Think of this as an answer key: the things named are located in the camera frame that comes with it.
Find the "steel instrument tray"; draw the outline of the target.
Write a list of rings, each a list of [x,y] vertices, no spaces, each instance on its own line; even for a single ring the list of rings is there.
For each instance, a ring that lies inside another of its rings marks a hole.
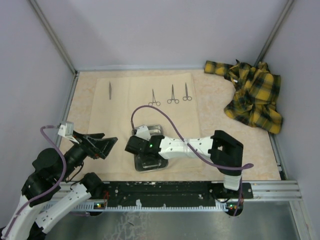
[[[146,125],[149,129],[150,135],[163,135],[164,131],[160,124],[151,124]],[[169,162],[168,160],[164,159],[144,159],[141,155],[135,155],[134,156],[134,167],[135,170],[138,172],[150,172],[150,171],[156,171],[164,169],[168,166]]]

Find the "steel hemostat forceps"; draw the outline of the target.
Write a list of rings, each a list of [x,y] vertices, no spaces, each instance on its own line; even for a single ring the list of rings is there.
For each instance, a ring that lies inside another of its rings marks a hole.
[[[152,100],[148,103],[148,105],[157,107],[161,105],[161,102],[156,100],[154,89],[152,89]]]

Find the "beige cloth wrap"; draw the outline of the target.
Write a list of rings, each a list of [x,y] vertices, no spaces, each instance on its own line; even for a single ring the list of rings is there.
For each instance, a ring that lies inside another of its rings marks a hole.
[[[112,97],[109,100],[109,82]],[[185,83],[191,101],[183,101]],[[172,85],[179,103],[167,104],[171,98]],[[150,106],[152,89],[160,106]],[[195,97],[194,81],[191,73],[162,76],[113,77],[99,78],[91,108],[88,132],[104,133],[107,138],[118,140],[105,160],[94,160],[87,164],[87,169],[97,174],[109,176],[120,174],[131,178],[137,174],[134,156],[125,151],[125,146],[132,134],[131,117],[134,125],[159,124],[164,135],[177,136],[170,124],[173,121],[184,138],[194,139],[201,136],[200,121]]]

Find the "steel tweezers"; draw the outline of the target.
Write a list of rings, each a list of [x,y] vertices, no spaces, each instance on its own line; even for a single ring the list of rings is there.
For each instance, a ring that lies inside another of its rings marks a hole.
[[[108,98],[109,98],[109,100],[112,99],[112,84],[110,81],[108,83]]]

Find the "steel surgical scissors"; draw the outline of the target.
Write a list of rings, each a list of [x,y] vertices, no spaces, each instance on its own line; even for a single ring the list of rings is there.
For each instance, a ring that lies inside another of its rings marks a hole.
[[[182,100],[191,101],[193,98],[189,95],[187,83],[184,84],[184,87],[185,87],[185,96],[182,97]]]

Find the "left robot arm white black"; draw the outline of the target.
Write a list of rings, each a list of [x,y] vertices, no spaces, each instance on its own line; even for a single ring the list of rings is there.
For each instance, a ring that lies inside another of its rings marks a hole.
[[[90,172],[76,182],[67,196],[40,215],[46,203],[60,190],[60,183],[68,182],[70,174],[83,166],[85,158],[105,159],[118,140],[117,137],[106,138],[104,133],[74,132],[72,136],[75,141],[66,153],[53,146],[42,150],[33,161],[35,171],[21,189],[19,204],[10,222],[1,230],[2,240],[42,240],[79,203],[103,195],[103,181]]]

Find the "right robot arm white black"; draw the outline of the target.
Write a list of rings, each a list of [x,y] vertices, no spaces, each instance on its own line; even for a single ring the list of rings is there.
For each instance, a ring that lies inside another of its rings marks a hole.
[[[223,192],[229,198],[241,192],[243,170],[253,167],[252,163],[243,165],[244,145],[223,130],[216,130],[212,136],[189,139],[164,135],[146,139],[135,134],[129,138],[125,151],[147,163],[198,158],[223,174]]]

